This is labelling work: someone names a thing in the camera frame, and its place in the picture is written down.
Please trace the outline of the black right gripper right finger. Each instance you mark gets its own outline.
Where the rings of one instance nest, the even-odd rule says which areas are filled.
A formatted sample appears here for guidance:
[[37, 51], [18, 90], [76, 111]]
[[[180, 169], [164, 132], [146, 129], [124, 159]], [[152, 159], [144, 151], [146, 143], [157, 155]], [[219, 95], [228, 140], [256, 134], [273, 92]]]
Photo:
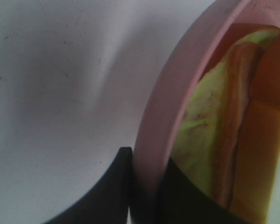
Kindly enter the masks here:
[[244, 224], [200, 191], [170, 159], [160, 185], [156, 224]]

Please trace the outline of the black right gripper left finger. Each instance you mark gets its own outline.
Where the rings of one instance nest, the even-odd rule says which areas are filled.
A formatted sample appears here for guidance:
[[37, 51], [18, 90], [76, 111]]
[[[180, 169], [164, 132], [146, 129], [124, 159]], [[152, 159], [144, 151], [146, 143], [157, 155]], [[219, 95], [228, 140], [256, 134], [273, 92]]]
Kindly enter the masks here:
[[125, 224], [132, 180], [132, 149], [121, 147], [99, 181], [48, 224]]

